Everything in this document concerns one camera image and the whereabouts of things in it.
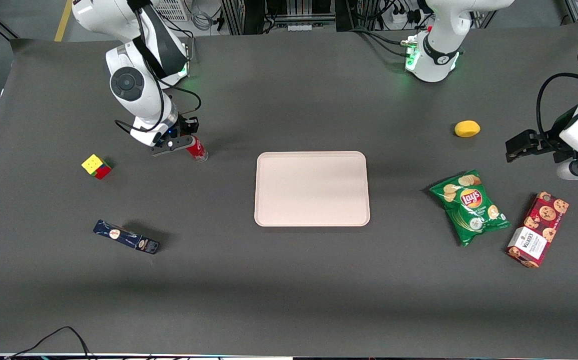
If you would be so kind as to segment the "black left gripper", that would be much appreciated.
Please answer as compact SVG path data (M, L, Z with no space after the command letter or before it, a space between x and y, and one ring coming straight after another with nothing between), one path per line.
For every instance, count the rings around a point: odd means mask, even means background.
M555 164L574 160L576 152L568 144L561 141L558 136L551 136L551 133L538 133L533 129L527 129L518 134L518 139L506 141L506 162L511 163L521 157L532 154L532 146L535 146L533 155L552 156Z

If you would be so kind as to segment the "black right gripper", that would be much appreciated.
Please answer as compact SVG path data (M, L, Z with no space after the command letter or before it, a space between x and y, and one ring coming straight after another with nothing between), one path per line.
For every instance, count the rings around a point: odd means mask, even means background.
M177 138L177 141L187 141L188 136L192 138L191 143L198 144L200 139L198 139L195 134L199 130L199 120L197 116L186 118L184 116L178 116L175 123L168 128L168 130L163 133L160 138L161 142L169 142L170 139Z

